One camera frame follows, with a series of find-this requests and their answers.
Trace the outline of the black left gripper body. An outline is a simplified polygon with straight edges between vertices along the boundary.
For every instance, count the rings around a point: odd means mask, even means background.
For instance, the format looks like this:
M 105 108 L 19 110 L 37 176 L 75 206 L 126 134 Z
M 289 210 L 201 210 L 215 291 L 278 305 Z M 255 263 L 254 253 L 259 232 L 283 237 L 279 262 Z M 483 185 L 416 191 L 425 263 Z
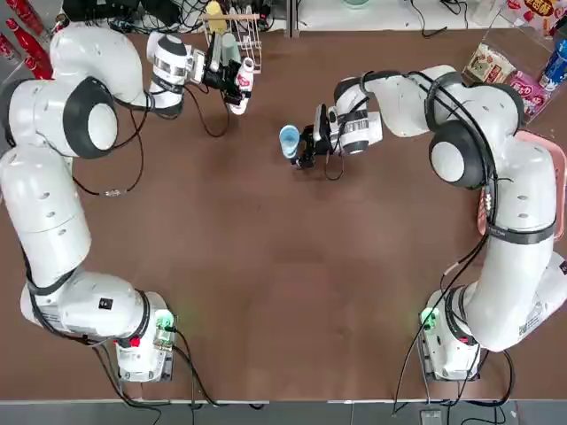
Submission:
M 208 88 L 221 90 L 225 83 L 235 83 L 235 78 L 236 76 L 225 75 L 224 65 L 220 65 L 217 71 L 213 71 L 209 66 L 206 66 L 201 81 Z

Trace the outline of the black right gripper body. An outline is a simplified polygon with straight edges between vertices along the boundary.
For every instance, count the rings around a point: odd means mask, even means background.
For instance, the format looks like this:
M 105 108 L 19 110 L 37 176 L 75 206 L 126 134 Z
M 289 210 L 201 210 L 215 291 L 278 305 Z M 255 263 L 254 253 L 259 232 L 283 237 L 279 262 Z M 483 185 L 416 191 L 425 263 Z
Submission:
M 315 130 L 313 126 L 308 127 L 308 156 L 331 155 L 341 150 L 340 141 L 338 140 L 338 130 L 331 130 L 326 136 L 315 139 Z

